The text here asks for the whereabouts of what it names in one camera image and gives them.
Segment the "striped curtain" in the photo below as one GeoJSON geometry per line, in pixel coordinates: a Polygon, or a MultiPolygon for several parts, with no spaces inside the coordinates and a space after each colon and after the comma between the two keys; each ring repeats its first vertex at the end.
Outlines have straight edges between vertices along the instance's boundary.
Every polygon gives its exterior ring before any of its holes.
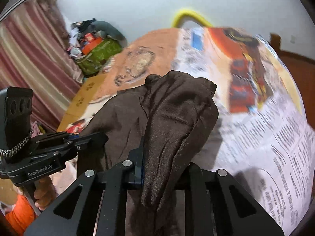
{"type": "Polygon", "coordinates": [[[32,121],[56,130],[82,82],[54,0],[26,0],[0,22],[0,89],[33,89],[32,121]]]}

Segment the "orange shirt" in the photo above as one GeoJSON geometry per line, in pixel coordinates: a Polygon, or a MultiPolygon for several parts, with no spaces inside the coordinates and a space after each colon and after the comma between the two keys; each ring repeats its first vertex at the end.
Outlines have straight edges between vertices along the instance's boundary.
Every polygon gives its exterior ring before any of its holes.
{"type": "Polygon", "coordinates": [[[18,195],[14,209],[5,218],[18,235],[23,236],[26,228],[34,221],[36,215],[27,199],[22,195],[18,195]]]}

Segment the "dark brown fabric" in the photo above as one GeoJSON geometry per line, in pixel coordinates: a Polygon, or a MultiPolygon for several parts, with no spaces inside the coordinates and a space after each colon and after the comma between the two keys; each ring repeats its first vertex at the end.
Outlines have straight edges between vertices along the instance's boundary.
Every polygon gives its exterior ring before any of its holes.
{"type": "Polygon", "coordinates": [[[133,235],[170,235],[174,186],[218,118],[215,89],[205,78],[177,71],[149,75],[144,85],[110,99],[81,133],[104,131],[109,140],[105,152],[79,155],[78,173],[110,169],[125,160],[144,135],[145,179],[141,201],[130,211],[133,235]]]}

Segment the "yellow curved object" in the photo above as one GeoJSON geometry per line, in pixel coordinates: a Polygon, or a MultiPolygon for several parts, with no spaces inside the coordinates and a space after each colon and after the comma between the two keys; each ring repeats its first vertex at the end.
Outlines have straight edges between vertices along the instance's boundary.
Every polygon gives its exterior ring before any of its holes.
{"type": "Polygon", "coordinates": [[[203,16],[201,16],[197,12],[188,9],[182,9],[175,15],[175,18],[172,22],[172,27],[178,27],[179,22],[183,17],[191,17],[206,27],[213,26],[209,21],[207,21],[203,16]]]}

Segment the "silver screw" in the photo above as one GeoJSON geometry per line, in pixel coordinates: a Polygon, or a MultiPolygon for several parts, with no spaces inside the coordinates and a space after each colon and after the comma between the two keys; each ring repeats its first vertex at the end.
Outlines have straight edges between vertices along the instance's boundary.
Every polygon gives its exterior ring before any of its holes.
{"type": "Polygon", "coordinates": [[[224,169],[220,169],[220,170],[218,170],[218,175],[219,176],[226,176],[227,175],[227,171],[224,170],[224,169]]]}
{"type": "Polygon", "coordinates": [[[87,177],[93,176],[93,175],[94,175],[94,170],[87,170],[87,171],[84,173],[84,175],[87,176],[87,177]]]}
{"type": "Polygon", "coordinates": [[[129,167],[129,166],[131,166],[132,161],[130,161],[130,160],[124,160],[124,161],[122,162],[122,164],[123,164],[125,167],[129,167]]]}

